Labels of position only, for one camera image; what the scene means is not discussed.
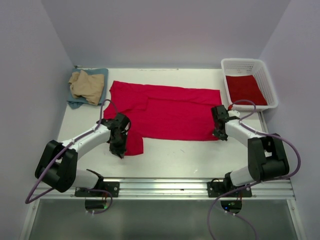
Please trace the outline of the bright red t shirt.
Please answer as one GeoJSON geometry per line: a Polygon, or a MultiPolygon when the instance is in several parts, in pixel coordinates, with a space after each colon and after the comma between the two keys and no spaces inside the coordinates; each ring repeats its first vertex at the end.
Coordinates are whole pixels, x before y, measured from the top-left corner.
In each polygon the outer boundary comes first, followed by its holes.
{"type": "Polygon", "coordinates": [[[144,152],[144,138],[174,141],[215,141],[212,107],[222,104],[217,89],[183,88],[114,81],[106,119],[116,113],[131,122],[126,155],[144,152]]]}

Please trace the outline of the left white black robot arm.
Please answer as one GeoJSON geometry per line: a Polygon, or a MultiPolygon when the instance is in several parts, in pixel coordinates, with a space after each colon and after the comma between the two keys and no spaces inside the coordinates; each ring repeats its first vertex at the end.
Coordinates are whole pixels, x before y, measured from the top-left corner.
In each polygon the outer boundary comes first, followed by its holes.
{"type": "Polygon", "coordinates": [[[87,132],[72,139],[50,141],[44,148],[35,177],[60,193],[79,188],[95,197],[101,195],[104,177],[90,169],[79,170],[78,160],[104,143],[109,144],[111,154],[123,159],[130,125],[127,116],[117,113],[115,118],[98,120],[87,132]]]}

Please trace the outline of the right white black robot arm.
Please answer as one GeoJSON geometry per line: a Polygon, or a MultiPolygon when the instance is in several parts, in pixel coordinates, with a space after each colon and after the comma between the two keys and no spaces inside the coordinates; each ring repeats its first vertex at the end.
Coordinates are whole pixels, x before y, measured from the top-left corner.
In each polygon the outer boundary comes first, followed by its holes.
{"type": "Polygon", "coordinates": [[[258,134],[231,115],[223,105],[211,108],[214,121],[213,136],[222,141],[229,137],[247,147],[247,165],[225,174],[222,181],[211,180],[209,188],[219,194],[235,196],[241,187],[253,182],[285,176],[290,167],[282,140],[278,135],[258,134]]]}

